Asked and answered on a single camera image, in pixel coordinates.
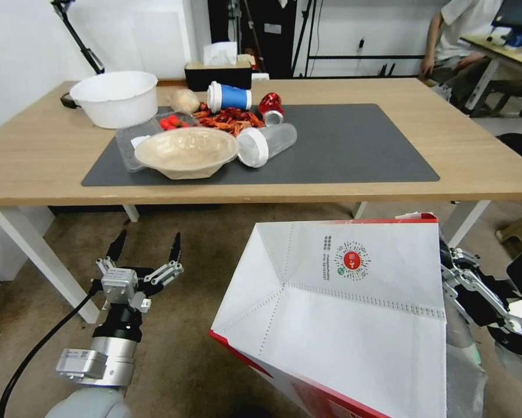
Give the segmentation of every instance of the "white paper bag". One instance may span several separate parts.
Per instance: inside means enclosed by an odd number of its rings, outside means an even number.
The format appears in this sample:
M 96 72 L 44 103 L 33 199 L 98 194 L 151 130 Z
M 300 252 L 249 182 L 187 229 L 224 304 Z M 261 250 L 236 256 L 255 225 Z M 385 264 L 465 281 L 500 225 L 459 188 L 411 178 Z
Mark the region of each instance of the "white paper bag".
M 436 219 L 256 224 L 211 336 L 315 417 L 444 418 Z

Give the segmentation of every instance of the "wooden table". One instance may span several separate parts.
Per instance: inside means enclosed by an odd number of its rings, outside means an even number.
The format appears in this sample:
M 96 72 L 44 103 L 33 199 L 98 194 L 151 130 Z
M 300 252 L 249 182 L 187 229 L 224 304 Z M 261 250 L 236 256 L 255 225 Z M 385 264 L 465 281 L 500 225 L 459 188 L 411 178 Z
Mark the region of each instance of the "wooden table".
M 72 304 L 84 292 L 17 206 L 460 200 L 444 225 L 457 245 L 491 199 L 522 199 L 522 158 L 415 79 L 256 81 L 253 102 L 377 103 L 441 177 L 438 182 L 83 187 L 114 132 L 64 108 L 63 84 L 0 128 L 0 225 Z M 171 88 L 159 87 L 161 105 Z M 81 315 L 94 322 L 87 304 Z
M 488 41 L 485 36 L 468 35 L 462 36 L 461 40 L 468 42 L 477 52 L 481 52 L 491 58 L 491 62 L 466 102 L 466 108 L 473 110 L 500 64 L 514 68 L 522 73 L 522 48 L 507 48 L 503 45 L 496 45 Z

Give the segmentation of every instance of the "white plastic bowl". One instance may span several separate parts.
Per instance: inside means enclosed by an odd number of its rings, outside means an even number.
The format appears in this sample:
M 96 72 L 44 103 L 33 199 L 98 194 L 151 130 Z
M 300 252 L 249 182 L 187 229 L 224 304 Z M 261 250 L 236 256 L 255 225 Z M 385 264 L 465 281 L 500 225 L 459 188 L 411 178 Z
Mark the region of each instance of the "white plastic bowl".
M 120 71 L 87 78 L 69 93 L 95 125 L 119 129 L 146 122 L 158 112 L 156 83 L 153 74 Z
M 144 166 L 172 180 L 212 176 L 237 155 L 236 139 L 212 128 L 180 128 L 153 135 L 135 149 Z

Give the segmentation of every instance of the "white table leg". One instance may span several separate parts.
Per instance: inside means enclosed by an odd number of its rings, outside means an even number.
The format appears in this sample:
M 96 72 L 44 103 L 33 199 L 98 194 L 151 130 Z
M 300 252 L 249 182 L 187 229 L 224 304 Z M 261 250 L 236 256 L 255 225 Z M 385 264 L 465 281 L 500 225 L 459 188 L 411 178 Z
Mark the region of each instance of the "white table leg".
M 442 227 L 450 248 L 456 247 L 477 221 L 491 200 L 461 201 Z
M 0 207 L 0 226 L 71 306 L 81 303 L 86 292 L 18 207 Z M 98 312 L 96 305 L 89 301 L 79 314 L 86 322 L 95 323 Z
M 487 68 L 485 69 L 483 75 L 481 76 L 481 79 L 476 85 L 476 88 L 474 88 L 474 91 L 471 93 L 470 98 L 466 102 L 466 108 L 468 110 L 474 110 L 474 107 L 476 106 L 477 102 L 480 100 L 481 95 L 485 91 L 487 85 L 493 78 L 493 75 L 497 71 L 497 68 L 499 67 L 499 60 L 492 59 Z
M 131 222 L 137 222 L 139 220 L 139 211 L 135 205 L 123 205 L 123 209 L 127 212 L 127 216 L 129 216 Z
M 354 219 L 361 219 L 366 206 L 367 202 L 357 202 L 352 210 L 352 217 Z

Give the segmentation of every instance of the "person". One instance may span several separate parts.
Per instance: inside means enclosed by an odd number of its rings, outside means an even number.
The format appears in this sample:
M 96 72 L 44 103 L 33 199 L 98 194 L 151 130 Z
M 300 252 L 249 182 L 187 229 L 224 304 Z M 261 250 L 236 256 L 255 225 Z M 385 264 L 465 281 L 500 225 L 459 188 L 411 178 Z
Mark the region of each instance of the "person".
M 463 108 L 490 59 L 459 43 L 462 35 L 491 33 L 491 23 L 502 0 L 451 0 L 429 24 L 426 53 L 420 77 L 431 78 L 452 88 L 451 103 Z M 437 43 L 440 29 L 443 29 Z

